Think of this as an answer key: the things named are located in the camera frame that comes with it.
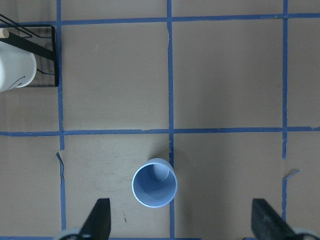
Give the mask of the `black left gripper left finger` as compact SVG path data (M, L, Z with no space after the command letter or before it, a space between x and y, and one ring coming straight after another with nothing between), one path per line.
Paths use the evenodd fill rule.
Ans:
M111 205L109 198L99 198L94 204L79 235L84 240L108 240L111 233Z

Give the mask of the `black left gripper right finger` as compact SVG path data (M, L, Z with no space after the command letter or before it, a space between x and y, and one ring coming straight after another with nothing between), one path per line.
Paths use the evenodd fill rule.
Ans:
M257 240L293 240L295 232L263 198L251 206L251 230Z

